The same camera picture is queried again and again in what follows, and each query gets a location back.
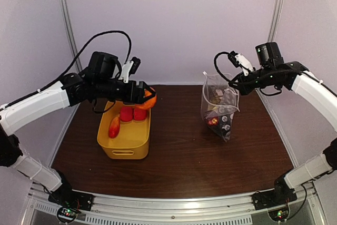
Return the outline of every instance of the wood grain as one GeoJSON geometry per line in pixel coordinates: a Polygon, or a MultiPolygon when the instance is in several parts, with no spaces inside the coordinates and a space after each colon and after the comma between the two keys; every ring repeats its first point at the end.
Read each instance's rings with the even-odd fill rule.
{"type": "Polygon", "coordinates": [[[155,86],[150,152],[112,160],[96,137],[101,115],[82,103],[54,161],[74,189],[140,198],[192,198],[268,189],[292,168],[258,95],[240,98],[225,143],[200,117],[201,86],[155,86]]]}

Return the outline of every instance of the brown tabletop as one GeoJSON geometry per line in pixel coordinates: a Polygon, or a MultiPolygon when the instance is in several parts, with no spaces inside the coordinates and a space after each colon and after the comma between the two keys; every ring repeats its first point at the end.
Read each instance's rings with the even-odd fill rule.
{"type": "Polygon", "coordinates": [[[53,167],[74,189],[140,198],[193,198],[268,189],[292,168],[258,95],[240,97],[225,143],[200,117],[201,86],[155,86],[150,152],[143,160],[112,160],[97,143],[101,115],[84,102],[53,167]]]}

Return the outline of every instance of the wooden table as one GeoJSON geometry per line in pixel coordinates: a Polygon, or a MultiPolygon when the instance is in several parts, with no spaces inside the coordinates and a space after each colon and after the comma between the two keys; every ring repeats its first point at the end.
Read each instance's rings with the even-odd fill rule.
{"type": "Polygon", "coordinates": [[[292,168],[258,95],[240,97],[231,139],[221,140],[200,117],[201,86],[155,86],[150,152],[112,160],[96,137],[101,115],[84,102],[53,167],[74,189],[140,198],[193,198],[268,189],[292,168]]]}

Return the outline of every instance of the robotic arm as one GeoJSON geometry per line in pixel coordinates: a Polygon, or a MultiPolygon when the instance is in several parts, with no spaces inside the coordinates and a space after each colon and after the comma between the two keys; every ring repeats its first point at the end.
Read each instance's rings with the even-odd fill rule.
{"type": "Polygon", "coordinates": [[[1,106],[0,111],[0,166],[12,167],[45,187],[50,201],[67,208],[90,210],[93,196],[72,190],[61,172],[42,165],[23,152],[15,132],[26,124],[53,111],[98,98],[109,101],[143,104],[156,94],[145,82],[129,81],[140,65],[136,57],[123,67],[116,56],[94,52],[89,65],[82,72],[62,76],[49,88],[14,104],[1,106]],[[118,73],[113,78],[115,67],[118,73]],[[151,95],[145,97],[145,90],[151,95]]]}
{"type": "MultiPolygon", "coordinates": [[[[239,90],[241,95],[247,95],[255,89],[264,89],[267,86],[274,86],[278,92],[271,95],[277,95],[281,93],[284,86],[312,104],[337,131],[337,95],[301,63],[285,63],[275,42],[259,45],[255,49],[261,65],[259,70],[252,68],[243,55],[234,51],[222,52],[215,57],[215,68],[219,75],[229,82],[229,86],[239,90]],[[234,79],[228,80],[220,72],[216,63],[221,54],[227,54],[234,66],[241,67],[243,72],[234,79]]],[[[294,201],[297,199],[294,188],[332,173],[334,170],[337,170],[337,139],[332,141],[321,154],[276,179],[274,190],[254,194],[255,208],[257,210],[271,208],[275,204],[294,201]]]]}

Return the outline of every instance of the yellow plastic container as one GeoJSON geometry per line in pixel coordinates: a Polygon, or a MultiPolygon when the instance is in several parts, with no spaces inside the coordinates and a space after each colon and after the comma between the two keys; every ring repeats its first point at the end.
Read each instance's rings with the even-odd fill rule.
{"type": "MultiPolygon", "coordinates": [[[[112,105],[108,102],[105,109],[112,105]]],[[[147,112],[145,121],[132,121],[128,124],[121,124],[120,132],[116,138],[108,135],[112,119],[117,116],[124,105],[117,101],[116,104],[101,119],[98,130],[97,141],[107,156],[111,159],[143,159],[148,154],[151,109],[147,112]]]]}

